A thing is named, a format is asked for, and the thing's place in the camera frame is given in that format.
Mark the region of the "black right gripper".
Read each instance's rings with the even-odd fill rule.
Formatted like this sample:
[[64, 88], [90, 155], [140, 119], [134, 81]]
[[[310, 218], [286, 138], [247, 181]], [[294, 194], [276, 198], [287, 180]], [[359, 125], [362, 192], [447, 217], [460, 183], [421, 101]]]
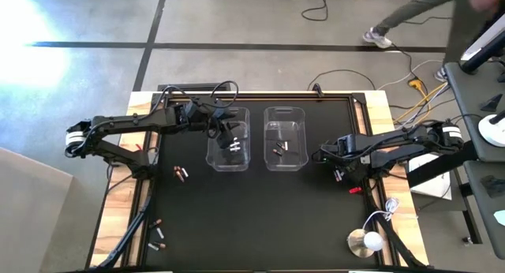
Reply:
[[340, 169], [343, 174], [348, 174], [349, 164], [347, 162], [351, 160], [351, 155], [348, 149], [349, 138], [349, 136], [342, 136], [332, 144], [328, 141], [320, 144], [318, 149], [313, 153], [313, 161], [316, 163], [335, 161], [331, 162], [332, 170], [337, 171]]

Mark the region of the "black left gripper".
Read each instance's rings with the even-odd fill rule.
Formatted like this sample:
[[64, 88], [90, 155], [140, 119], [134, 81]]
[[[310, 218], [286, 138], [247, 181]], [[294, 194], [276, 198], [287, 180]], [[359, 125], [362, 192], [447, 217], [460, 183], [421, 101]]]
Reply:
[[[211, 107], [204, 104], [199, 107], [199, 112], [202, 113], [206, 121], [206, 131], [217, 130], [222, 121], [235, 117], [235, 114], [227, 107]], [[217, 144], [221, 149], [228, 148], [234, 142], [232, 130], [240, 126], [240, 122], [226, 123], [226, 128], [222, 129], [217, 136]]]

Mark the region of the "clear plastic bin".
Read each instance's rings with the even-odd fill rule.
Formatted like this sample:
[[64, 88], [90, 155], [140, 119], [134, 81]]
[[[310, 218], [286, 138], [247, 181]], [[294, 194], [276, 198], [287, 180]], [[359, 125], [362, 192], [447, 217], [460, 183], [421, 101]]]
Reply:
[[[287, 141], [288, 150], [276, 145]], [[283, 156], [273, 153], [276, 148]], [[264, 161], [270, 171], [298, 171], [308, 161], [305, 112], [300, 107], [268, 107], [264, 110]]]
[[223, 121], [226, 128], [227, 122], [240, 122], [241, 126], [232, 130], [234, 137], [238, 138], [240, 151], [230, 151], [231, 147], [221, 149], [217, 144], [217, 137], [208, 140], [208, 153], [206, 161], [216, 171], [238, 172], [245, 171], [250, 161], [250, 127], [249, 110], [245, 107], [232, 107], [230, 111], [234, 118]]

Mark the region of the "black slotted bar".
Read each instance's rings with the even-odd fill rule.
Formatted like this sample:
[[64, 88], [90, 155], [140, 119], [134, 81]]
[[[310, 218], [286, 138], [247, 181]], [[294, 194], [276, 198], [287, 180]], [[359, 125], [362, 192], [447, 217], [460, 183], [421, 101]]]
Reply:
[[[166, 86], [174, 86], [185, 92], [211, 92], [219, 83], [185, 83], [185, 84], [160, 84], [157, 87], [157, 92], [162, 92]], [[230, 84], [224, 84], [216, 89], [217, 92], [232, 91]]]

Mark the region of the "brass round lamp base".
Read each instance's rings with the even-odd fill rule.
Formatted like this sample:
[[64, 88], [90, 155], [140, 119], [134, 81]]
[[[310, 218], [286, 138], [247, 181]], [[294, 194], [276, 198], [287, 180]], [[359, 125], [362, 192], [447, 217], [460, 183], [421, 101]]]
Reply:
[[365, 244], [365, 237], [368, 234], [369, 232], [366, 230], [356, 229], [346, 239], [350, 251], [359, 258], [368, 258], [375, 252]]

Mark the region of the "white ball lamp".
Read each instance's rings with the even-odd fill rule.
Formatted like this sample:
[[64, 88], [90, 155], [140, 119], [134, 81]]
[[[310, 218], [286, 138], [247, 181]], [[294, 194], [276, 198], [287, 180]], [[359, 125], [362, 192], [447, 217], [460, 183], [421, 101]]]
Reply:
[[366, 232], [363, 237], [363, 244], [367, 249], [372, 250], [373, 252], [378, 252], [383, 249], [384, 241], [379, 233], [369, 231]]

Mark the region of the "white box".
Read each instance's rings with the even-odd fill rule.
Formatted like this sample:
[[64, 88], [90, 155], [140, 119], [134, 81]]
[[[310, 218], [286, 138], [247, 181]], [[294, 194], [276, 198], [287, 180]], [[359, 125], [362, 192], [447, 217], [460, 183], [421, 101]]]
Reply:
[[[407, 170], [408, 172], [411, 172], [437, 158], [438, 155], [433, 154], [418, 156], [407, 163]], [[439, 197], [444, 200], [452, 200], [450, 173], [446, 172], [417, 186], [411, 186], [410, 190], [416, 194]]]

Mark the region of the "black diagonal beam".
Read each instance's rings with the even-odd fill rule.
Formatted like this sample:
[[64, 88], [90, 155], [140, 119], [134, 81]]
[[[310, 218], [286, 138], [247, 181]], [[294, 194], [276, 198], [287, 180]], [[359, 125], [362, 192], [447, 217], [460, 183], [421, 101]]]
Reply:
[[409, 187], [412, 188], [425, 183], [441, 174], [456, 169], [466, 161], [475, 161], [477, 159], [478, 156], [473, 142], [467, 141], [463, 144], [463, 148], [460, 151], [451, 155], [441, 155], [437, 159], [410, 171], [406, 175]]

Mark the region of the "grey side table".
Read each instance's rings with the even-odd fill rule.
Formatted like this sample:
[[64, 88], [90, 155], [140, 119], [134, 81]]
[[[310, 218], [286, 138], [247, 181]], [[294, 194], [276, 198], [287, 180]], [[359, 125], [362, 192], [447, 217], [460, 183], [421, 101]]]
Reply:
[[495, 217], [496, 212], [505, 211], [505, 195], [490, 198], [481, 184], [481, 178], [487, 175], [505, 178], [505, 164], [467, 161], [463, 166], [494, 253], [505, 260], [505, 226]]
[[481, 105], [498, 94], [503, 96], [497, 105], [496, 114], [505, 110], [505, 83], [498, 81], [499, 76], [505, 72], [505, 67], [498, 62], [486, 62], [474, 73], [465, 73], [457, 62], [452, 62], [444, 68], [461, 113], [472, 114], [465, 116], [464, 122], [479, 160], [505, 163], [505, 148], [493, 146], [482, 137], [478, 131], [480, 119], [477, 117], [492, 114], [481, 110]]

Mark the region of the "black flat object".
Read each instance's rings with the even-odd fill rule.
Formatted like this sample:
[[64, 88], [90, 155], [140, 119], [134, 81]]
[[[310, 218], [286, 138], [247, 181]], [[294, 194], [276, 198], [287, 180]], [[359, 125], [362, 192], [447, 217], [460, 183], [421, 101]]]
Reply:
[[505, 178], [487, 175], [481, 178], [481, 184], [490, 198], [497, 198], [505, 195]]

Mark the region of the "white round stand base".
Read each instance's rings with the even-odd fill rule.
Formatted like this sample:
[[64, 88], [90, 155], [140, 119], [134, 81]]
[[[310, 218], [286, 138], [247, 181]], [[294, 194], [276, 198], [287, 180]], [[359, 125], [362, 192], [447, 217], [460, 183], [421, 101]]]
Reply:
[[479, 134], [493, 146], [505, 148], [505, 118], [497, 123], [491, 123], [496, 114], [490, 114], [481, 119], [477, 125]]

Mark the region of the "person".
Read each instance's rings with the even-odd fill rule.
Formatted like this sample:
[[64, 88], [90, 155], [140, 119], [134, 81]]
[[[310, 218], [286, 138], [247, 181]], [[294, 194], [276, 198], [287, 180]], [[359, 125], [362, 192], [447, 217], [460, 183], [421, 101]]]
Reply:
[[391, 29], [451, 1], [455, 2], [455, 7], [443, 63], [456, 62], [472, 42], [501, 17], [505, 0], [410, 0], [366, 31], [363, 40], [386, 49], [392, 45], [386, 37]]

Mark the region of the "black and white bar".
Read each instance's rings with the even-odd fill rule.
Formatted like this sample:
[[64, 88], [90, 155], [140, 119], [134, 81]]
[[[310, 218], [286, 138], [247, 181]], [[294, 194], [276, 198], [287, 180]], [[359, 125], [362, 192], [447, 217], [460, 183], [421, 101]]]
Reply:
[[491, 57], [496, 56], [505, 48], [505, 29], [501, 31], [493, 40], [483, 46], [468, 61], [460, 63], [459, 66], [464, 73], [473, 74]]

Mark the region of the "grey cabinet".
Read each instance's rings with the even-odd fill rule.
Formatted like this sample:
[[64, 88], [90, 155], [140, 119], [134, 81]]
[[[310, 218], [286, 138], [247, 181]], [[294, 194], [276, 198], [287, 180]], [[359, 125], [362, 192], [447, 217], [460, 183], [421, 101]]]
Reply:
[[0, 273], [38, 273], [73, 175], [0, 148]]

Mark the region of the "black aluminium table frame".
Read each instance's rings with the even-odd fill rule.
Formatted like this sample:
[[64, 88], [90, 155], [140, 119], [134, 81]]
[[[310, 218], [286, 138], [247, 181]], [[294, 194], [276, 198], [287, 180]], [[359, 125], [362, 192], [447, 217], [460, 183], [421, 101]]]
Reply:
[[[132, 92], [129, 99], [127, 115], [134, 113], [146, 114], [150, 107], [152, 98], [156, 97], [160, 92]], [[265, 102], [268, 100], [287, 101], [304, 100], [304, 101], [317, 101], [316, 98], [309, 98], [315, 96], [316, 92], [242, 92], [244, 98], [238, 100], [242, 101], [255, 101]], [[394, 129], [393, 119], [384, 91], [329, 91], [325, 92], [326, 96], [344, 96], [352, 95], [354, 108], [361, 114], [356, 115], [359, 130], [365, 133], [366, 130], [374, 135], [385, 133]], [[320, 102], [330, 100], [329, 98], [318, 99]], [[126, 148], [129, 151], [137, 151], [141, 148], [153, 148], [158, 144], [158, 135], [152, 135], [150, 132], [130, 133], [121, 135], [119, 139], [119, 147]], [[129, 170], [125, 166], [118, 166], [112, 170], [110, 185], [120, 182], [124, 178], [122, 175], [129, 174]], [[138, 212], [139, 203], [145, 201], [148, 192], [148, 181], [135, 182], [133, 178], [126, 178], [121, 185], [116, 189], [118, 194], [114, 192], [109, 193], [108, 189], [112, 186], [107, 185], [107, 191], [103, 198], [102, 209], [100, 210], [97, 227], [95, 229], [95, 236], [92, 240], [92, 245], [85, 267], [92, 267], [103, 262], [107, 255], [116, 246], [120, 240], [120, 234], [126, 232], [127, 226], [132, 222], [133, 216]], [[398, 198], [400, 205], [391, 220], [391, 227], [395, 230], [399, 238], [405, 246], [412, 252], [412, 254], [423, 264], [428, 264], [428, 256], [425, 249], [425, 243], [419, 227], [419, 222], [415, 218], [417, 210], [414, 207], [413, 197], [410, 192], [406, 179], [389, 176], [382, 180], [384, 196]], [[115, 264], [115, 267], [138, 265], [140, 264], [141, 246], [140, 242], [147, 237], [147, 226], [142, 224], [140, 230], [137, 230], [133, 235], [132, 241], [126, 246], [125, 253], [122, 253]], [[393, 245], [388, 246], [384, 253], [380, 255], [387, 265], [392, 265]]]

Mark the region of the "black triangular bracket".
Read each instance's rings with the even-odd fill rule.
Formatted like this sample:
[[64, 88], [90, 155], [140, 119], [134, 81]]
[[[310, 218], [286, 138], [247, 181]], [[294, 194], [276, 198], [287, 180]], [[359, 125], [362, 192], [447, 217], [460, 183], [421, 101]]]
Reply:
[[496, 112], [503, 94], [497, 94], [479, 105], [479, 109], [486, 112]]

